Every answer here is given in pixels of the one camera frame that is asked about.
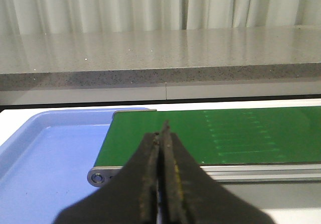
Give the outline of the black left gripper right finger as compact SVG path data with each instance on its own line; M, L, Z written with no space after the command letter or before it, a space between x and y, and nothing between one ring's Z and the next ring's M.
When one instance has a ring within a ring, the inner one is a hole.
M165 121L160 132L162 223L273 223L201 169Z

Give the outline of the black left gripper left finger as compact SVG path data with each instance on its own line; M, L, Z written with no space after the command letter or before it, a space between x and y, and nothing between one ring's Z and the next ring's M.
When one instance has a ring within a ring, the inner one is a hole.
M59 213L55 223L156 223L159 134L138 149L109 182Z

